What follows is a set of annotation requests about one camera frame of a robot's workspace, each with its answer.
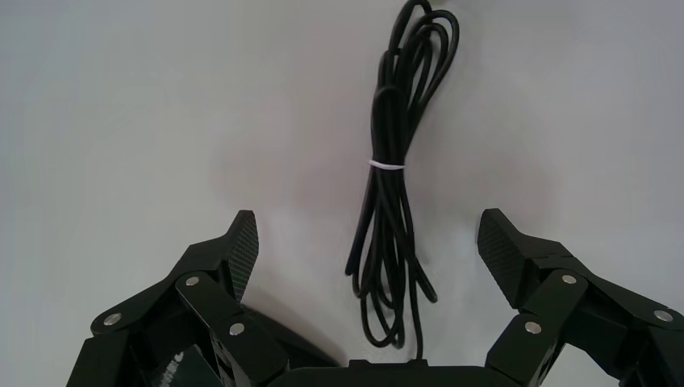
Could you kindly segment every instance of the textured fingertip pad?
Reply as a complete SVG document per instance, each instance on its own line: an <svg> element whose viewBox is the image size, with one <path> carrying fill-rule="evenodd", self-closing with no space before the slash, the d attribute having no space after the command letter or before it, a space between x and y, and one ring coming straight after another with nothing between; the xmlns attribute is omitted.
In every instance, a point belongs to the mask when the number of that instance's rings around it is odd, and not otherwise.
<svg viewBox="0 0 684 387"><path fill-rule="evenodd" d="M259 234L256 224L254 213L242 210L231 225L231 229L228 230L228 234L234 233L231 235L234 239L227 253L227 262L238 302L242 300L259 255Z"/></svg>
<svg viewBox="0 0 684 387"><path fill-rule="evenodd" d="M525 257L514 238L520 232L499 209L485 210L478 231L478 251L513 308L520 307Z"/></svg>
<svg viewBox="0 0 684 387"><path fill-rule="evenodd" d="M478 250L508 303L516 309L538 285L531 259L573 256L558 242L521 233L498 208L482 213Z"/></svg>

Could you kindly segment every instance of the black plastic arm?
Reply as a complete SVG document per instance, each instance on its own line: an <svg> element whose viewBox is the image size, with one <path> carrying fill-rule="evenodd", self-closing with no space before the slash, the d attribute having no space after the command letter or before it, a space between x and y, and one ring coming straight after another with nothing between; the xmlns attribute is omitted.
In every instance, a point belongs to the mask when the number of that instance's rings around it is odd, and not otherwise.
<svg viewBox="0 0 684 387"><path fill-rule="evenodd" d="M521 313L560 318L557 309L570 306L570 289L587 283L572 312L563 312L559 344L586 351L621 386L684 386L684 317L677 311L596 276L562 244L519 232L498 209L482 214L478 248ZM562 273L572 286L557 278Z"/></svg>

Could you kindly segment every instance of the black cable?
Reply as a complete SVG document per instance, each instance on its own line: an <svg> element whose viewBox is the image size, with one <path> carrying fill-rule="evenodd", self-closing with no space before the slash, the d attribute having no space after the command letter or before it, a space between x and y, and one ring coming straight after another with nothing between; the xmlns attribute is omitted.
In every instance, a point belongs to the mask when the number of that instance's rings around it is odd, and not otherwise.
<svg viewBox="0 0 684 387"><path fill-rule="evenodd" d="M425 15L415 22L404 38L411 14L417 6L423 8ZM451 34L437 22L438 19L448 22ZM433 47L433 37L439 41L437 49ZM409 0L399 12L390 46L380 60L377 75L371 119L373 160L383 164L404 165L420 118L456 55L458 38L456 17L446 10L432 10L427 0ZM360 275L361 254L371 220L373 230ZM386 284L382 281L383 269ZM389 171L371 167L345 272L353 276L354 293L361 300L361 321L366 338L376 347L393 344L397 348L403 346L406 336L403 308L408 272L411 314L417 341L416 359L422 359L423 332L416 284L430 302L437 302L437 294L415 256L413 220L402 169ZM367 297L370 297L385 332L384 339L376 339L370 330ZM391 327L382 305L394 312Z"/></svg>

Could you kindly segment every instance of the white surface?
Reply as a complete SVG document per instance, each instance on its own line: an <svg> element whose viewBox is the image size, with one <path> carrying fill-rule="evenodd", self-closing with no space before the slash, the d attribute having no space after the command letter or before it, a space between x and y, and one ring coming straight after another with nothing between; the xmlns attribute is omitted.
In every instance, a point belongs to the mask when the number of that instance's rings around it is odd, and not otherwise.
<svg viewBox="0 0 684 387"><path fill-rule="evenodd" d="M245 301L338 360L377 60L399 0L0 3L0 374L64 385L102 310L256 211ZM480 212L684 310L684 2L455 0L462 37L407 161L432 364L483 364L513 312ZM565 353L545 385L616 385Z"/></svg>

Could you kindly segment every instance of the metal rivet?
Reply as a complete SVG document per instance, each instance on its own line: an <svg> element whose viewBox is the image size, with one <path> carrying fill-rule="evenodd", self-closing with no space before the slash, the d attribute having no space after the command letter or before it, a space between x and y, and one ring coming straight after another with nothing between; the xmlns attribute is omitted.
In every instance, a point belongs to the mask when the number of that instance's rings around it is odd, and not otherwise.
<svg viewBox="0 0 684 387"><path fill-rule="evenodd" d="M573 276L570 276L570 275L568 275L568 274L565 274L565 275L563 276L563 282L565 282L566 284L571 284L571 285L572 285L572 284L576 284L576 283L577 283L577 278L575 278L575 277L573 277Z"/></svg>
<svg viewBox="0 0 684 387"><path fill-rule="evenodd" d="M665 312L664 310L656 310L653 312L653 314L655 314L656 317L658 317L658 319L660 319L666 323L671 323L672 320L674 320L674 317L672 317L672 314L669 314L669 313Z"/></svg>
<svg viewBox="0 0 684 387"><path fill-rule="evenodd" d="M230 332L231 336L237 336L244 332L244 325L238 322L237 324L231 325L231 329L228 331Z"/></svg>
<svg viewBox="0 0 684 387"><path fill-rule="evenodd" d="M187 286L193 286L196 285L199 282L199 278L197 277L190 277L186 280L186 285Z"/></svg>
<svg viewBox="0 0 684 387"><path fill-rule="evenodd" d="M120 319L121 319L120 313L110 314L105 318L104 324L106 326L114 325L114 324L118 323Z"/></svg>
<svg viewBox="0 0 684 387"><path fill-rule="evenodd" d="M541 326L533 321L528 321L525 323L525 331L532 333L533 335L538 335L541 333Z"/></svg>

